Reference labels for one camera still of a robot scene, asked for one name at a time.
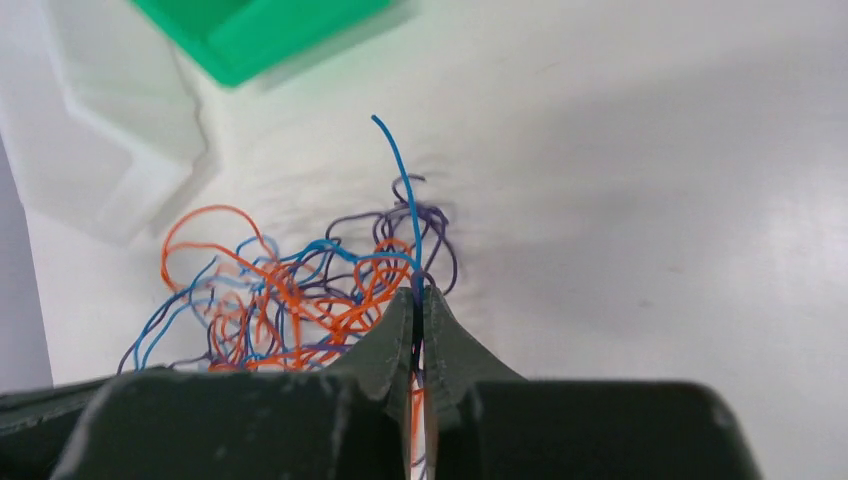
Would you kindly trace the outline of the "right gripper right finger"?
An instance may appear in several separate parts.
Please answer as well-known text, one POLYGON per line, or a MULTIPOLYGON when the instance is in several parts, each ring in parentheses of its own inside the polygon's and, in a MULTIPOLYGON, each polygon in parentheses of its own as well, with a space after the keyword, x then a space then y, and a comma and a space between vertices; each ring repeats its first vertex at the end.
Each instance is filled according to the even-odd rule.
POLYGON ((432 479, 758 479, 731 408, 678 380, 530 380, 421 300, 432 479))

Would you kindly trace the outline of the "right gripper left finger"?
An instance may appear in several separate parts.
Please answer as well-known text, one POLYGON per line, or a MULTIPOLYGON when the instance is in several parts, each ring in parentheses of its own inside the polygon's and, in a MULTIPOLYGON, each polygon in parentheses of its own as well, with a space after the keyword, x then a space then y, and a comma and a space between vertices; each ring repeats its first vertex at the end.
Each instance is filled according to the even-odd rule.
POLYGON ((407 479, 415 296, 312 372, 155 367, 1 398, 5 479, 407 479))

